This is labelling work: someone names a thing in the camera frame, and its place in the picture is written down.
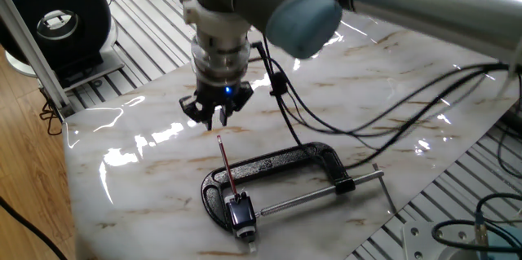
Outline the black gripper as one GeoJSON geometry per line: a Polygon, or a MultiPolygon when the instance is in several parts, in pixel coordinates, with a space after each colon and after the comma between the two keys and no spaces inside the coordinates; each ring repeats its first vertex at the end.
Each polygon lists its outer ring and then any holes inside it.
{"type": "Polygon", "coordinates": [[[236,82],[229,85],[211,85],[197,80],[195,95],[179,99],[179,105],[185,115],[196,123],[203,124],[207,130],[212,130],[213,108],[220,105],[220,122],[228,125],[228,118],[239,112],[253,95],[249,82],[236,82]]]}

